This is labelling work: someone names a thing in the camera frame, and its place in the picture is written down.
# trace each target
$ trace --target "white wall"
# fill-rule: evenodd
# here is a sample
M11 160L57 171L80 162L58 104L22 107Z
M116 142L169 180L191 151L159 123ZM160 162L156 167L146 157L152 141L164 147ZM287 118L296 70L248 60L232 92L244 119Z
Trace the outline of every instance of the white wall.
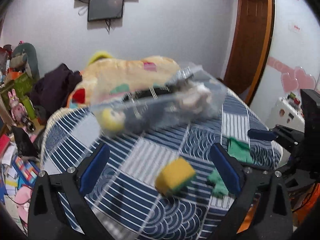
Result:
M317 80L320 73L320 25L305 0L275 0L276 14L269 57L291 68L302 67ZM296 25L300 31L294 32ZM266 66L250 108L265 122L280 96L281 73Z
M0 45L20 40L33 44L41 76L61 62L81 70L94 52L106 50L121 59L161 55L192 61L219 77L234 35L233 4L234 0L126 0L123 20L108 35L104 22L87 23L87 14L78 15L81 3L74 0L14 0Z

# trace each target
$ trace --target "green box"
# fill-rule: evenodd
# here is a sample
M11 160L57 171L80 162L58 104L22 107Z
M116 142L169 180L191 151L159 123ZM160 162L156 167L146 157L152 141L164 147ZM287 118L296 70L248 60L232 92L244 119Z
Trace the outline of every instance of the green box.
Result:
M33 86L33 80L30 77L28 77L26 73L23 73L21 76L19 76L15 80L9 81L3 88L0 89L0 94L6 108L8 110L11 109L9 106L8 91L11 91L14 88L16 91L17 97L21 101L25 93L28 93L32 90L32 86Z

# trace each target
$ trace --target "clear plastic container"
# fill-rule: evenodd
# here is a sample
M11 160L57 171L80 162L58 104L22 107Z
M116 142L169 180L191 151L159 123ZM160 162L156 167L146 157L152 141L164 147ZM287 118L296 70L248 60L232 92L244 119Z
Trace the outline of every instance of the clear plastic container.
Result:
M106 80L104 83L98 80L90 111L108 137L184 124L195 119L218 118L227 88L199 66L178 71L168 83L186 77L188 84L183 91L125 102L122 98L110 101L103 89Z

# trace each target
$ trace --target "dark purple clothing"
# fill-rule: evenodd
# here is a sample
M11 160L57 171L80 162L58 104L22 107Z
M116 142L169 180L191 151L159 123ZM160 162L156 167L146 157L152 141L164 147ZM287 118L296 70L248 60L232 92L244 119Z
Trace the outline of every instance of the dark purple clothing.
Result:
M43 106L48 116L67 105L69 94L82 81L79 71L73 73L65 64L44 75L30 92L34 106Z

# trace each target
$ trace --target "red book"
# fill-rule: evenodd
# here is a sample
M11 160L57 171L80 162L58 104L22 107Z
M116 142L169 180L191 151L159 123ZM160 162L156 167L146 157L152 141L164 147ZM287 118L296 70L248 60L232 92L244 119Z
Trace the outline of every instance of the red book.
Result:
M6 136L5 134L3 134L0 137L0 159L2 158L2 155L4 155L9 144L10 144L10 138L8 136Z

